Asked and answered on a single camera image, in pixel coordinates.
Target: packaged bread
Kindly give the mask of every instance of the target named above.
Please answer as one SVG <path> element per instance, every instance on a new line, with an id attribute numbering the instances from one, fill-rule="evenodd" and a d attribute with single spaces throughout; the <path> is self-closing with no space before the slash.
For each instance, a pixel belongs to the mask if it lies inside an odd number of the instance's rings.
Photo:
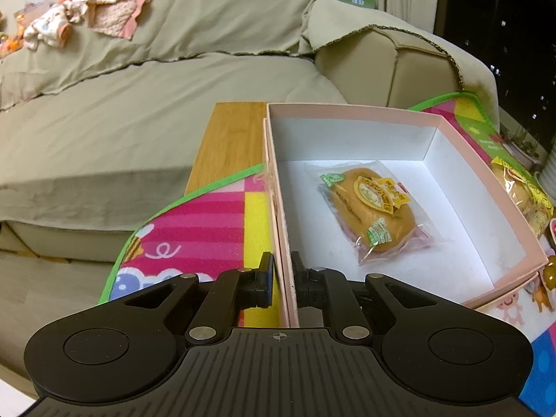
<path id="1" fill-rule="evenodd" d="M 432 244 L 429 218 L 380 162 L 334 168 L 320 179 L 323 195 L 354 242 L 360 263 Z"/>
<path id="2" fill-rule="evenodd" d="M 490 170 L 517 205 L 535 236 L 540 237 L 546 230 L 554 210 L 548 197 L 531 179 L 499 157 L 491 161 Z"/>

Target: play mat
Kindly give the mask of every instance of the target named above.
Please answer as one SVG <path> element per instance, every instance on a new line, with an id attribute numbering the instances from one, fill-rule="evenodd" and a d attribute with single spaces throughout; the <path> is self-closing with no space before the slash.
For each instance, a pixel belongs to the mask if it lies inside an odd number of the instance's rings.
<path id="1" fill-rule="evenodd" d="M 442 115 L 485 162 L 500 157 L 514 164 L 473 94 L 447 94 L 411 109 Z M 257 268 L 261 254 L 271 250 L 262 167 L 186 195 L 146 221 L 120 253 L 100 303 L 182 273 L 210 281 L 224 270 Z M 278 327 L 279 304 L 275 287 L 271 308 L 245 310 L 240 324 Z M 538 298 L 535 283 L 481 311 L 513 324 L 529 338 L 534 366 L 520 399 L 539 416 L 556 417 L 556 313 Z"/>

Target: bread roll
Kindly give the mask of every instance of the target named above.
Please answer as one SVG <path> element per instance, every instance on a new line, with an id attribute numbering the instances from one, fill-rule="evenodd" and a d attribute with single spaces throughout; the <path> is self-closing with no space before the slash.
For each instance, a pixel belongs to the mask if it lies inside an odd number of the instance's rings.
<path id="1" fill-rule="evenodd" d="M 348 170 L 343 173 L 343 176 L 345 179 L 334 182 L 330 186 L 330 200 L 351 231 L 360 238 L 361 243 L 374 252 L 386 252 L 405 242 L 415 228 L 415 217 L 409 205 L 404 203 L 399 208 L 394 206 L 391 214 L 376 210 L 358 197 L 356 189 L 361 183 L 360 177 L 367 179 L 381 177 L 368 168 Z M 369 239 L 369 231 L 378 235 L 383 235 L 387 231 L 386 236 L 391 240 L 384 242 L 383 238 L 382 242 L 376 244 L 376 241 L 372 242 Z"/>
<path id="2" fill-rule="evenodd" d="M 518 206 L 519 211 L 527 214 L 533 205 L 531 192 L 527 185 L 511 176 L 508 170 L 499 164 L 491 163 L 490 169 L 514 204 Z"/>

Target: sofa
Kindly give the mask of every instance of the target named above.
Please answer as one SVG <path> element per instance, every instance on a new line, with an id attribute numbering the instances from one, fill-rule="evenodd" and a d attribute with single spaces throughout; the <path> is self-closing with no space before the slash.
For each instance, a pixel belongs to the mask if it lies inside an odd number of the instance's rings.
<path id="1" fill-rule="evenodd" d="M 380 11 L 154 0 L 138 22 L 131 40 L 77 26 L 2 60 L 0 250 L 113 262 L 183 194 L 218 101 L 408 108 L 467 90 L 498 124 L 481 62 Z"/>

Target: blue square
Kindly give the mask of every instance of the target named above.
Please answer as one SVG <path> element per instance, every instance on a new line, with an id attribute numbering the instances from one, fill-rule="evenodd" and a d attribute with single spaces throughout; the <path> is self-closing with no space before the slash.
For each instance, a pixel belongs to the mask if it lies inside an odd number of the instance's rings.
<path id="1" fill-rule="evenodd" d="M 532 345 L 533 369 L 519 399 L 540 417 L 553 417 L 556 414 L 556 352 L 548 331 Z"/>

